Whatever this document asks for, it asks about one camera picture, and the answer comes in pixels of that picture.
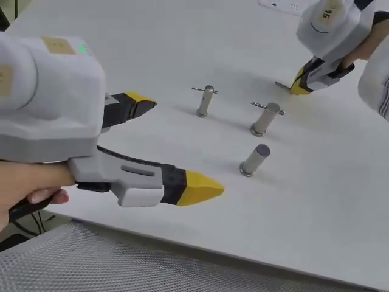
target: gray mesh fabric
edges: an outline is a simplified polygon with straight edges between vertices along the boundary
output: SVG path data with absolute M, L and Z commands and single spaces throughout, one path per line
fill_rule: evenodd
M 276 279 L 69 223 L 0 253 L 0 291 L 363 291 Z

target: beige label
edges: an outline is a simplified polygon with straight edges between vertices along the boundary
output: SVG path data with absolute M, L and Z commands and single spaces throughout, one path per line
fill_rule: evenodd
M 336 16 L 339 14 L 340 9 L 341 6 L 339 5 L 339 0 L 329 0 L 323 9 L 320 20 L 327 26 L 331 25 L 331 23 L 336 19 Z
M 41 39 L 51 54 L 75 55 L 75 51 L 71 47 L 71 44 L 69 44 L 65 38 L 42 36 Z
M 0 96 L 11 96 L 13 69 L 7 64 L 0 64 Z

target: white tabletop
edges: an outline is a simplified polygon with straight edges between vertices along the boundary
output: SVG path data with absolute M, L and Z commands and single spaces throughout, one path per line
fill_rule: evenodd
M 21 36 L 78 35 L 101 61 L 110 93 L 157 100 L 101 144 L 211 176 L 224 194 L 192 207 L 122 209 L 110 193 L 70 189 L 49 211 L 171 242 L 389 290 L 389 125 L 357 95 L 356 71 L 326 91 L 289 96 L 310 59 L 299 19 L 256 0 L 34 0 L 9 29 Z M 201 92 L 219 91 L 207 118 Z M 279 103 L 264 138 L 249 126 Z M 239 163 L 260 143 L 272 154 L 252 178 Z

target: metal cylinder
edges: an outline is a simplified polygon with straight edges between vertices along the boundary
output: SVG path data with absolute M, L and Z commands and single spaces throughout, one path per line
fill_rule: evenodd
M 281 107 L 276 103 L 270 102 L 263 111 L 260 118 L 251 125 L 251 133 L 256 137 L 262 137 L 275 116 L 281 111 Z
M 208 114 L 208 107 L 211 103 L 211 99 L 215 89 L 211 85 L 207 85 L 204 89 L 204 93 L 202 95 L 200 107 L 198 108 L 196 114 L 198 117 L 206 117 Z
M 270 155 L 270 148 L 264 144 L 260 144 L 254 149 L 251 155 L 241 163 L 239 170 L 244 176 L 253 176 L 257 168 Z

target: metal pin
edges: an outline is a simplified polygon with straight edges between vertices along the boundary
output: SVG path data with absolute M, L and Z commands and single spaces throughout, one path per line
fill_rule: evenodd
M 282 84 L 281 82 L 276 81 L 276 82 L 274 82 L 274 83 L 275 83 L 277 86 L 279 86 L 279 87 L 281 87 L 281 88 L 283 88 L 283 89 L 286 89 L 286 90 L 288 90 L 288 91 L 291 90 L 290 87 L 288 87 L 288 86 Z
M 275 116 L 280 112 L 281 108 L 276 103 L 270 102 L 263 111 L 260 118 L 251 125 L 250 131 L 256 137 L 263 137 L 270 123 Z
M 253 176 L 257 168 L 270 155 L 270 148 L 264 144 L 260 144 L 254 149 L 250 156 L 241 163 L 239 170 L 242 175 Z
M 193 90 L 203 91 L 200 107 L 196 111 L 198 117 L 206 117 L 208 114 L 208 107 L 211 103 L 213 94 L 218 94 L 219 91 L 216 91 L 213 86 L 207 85 L 205 89 L 192 87 Z
M 253 106 L 256 106 L 257 108 L 263 108 L 264 110 L 267 109 L 267 106 L 266 106 L 266 105 L 262 105 L 262 104 L 260 104 L 260 103 L 258 103 L 258 102 L 251 102 L 251 104 L 252 104 Z M 286 113 L 285 113 L 284 110 L 281 109 L 281 110 L 278 112 L 278 114 L 281 115 L 281 116 L 283 116 L 283 115 L 286 114 Z

